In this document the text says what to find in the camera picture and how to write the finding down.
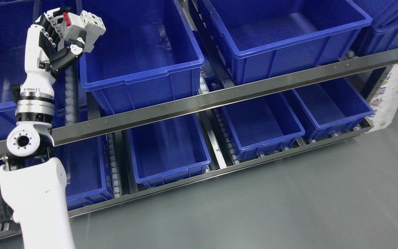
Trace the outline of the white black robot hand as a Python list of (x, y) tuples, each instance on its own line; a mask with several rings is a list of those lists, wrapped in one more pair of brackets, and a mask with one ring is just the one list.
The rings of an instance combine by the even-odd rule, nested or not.
[(82, 55), (86, 30), (65, 38), (63, 32), (72, 26), (71, 7), (43, 12), (28, 28), (24, 54), (26, 80), (20, 86), (19, 99), (54, 99), (52, 85), (59, 74)]

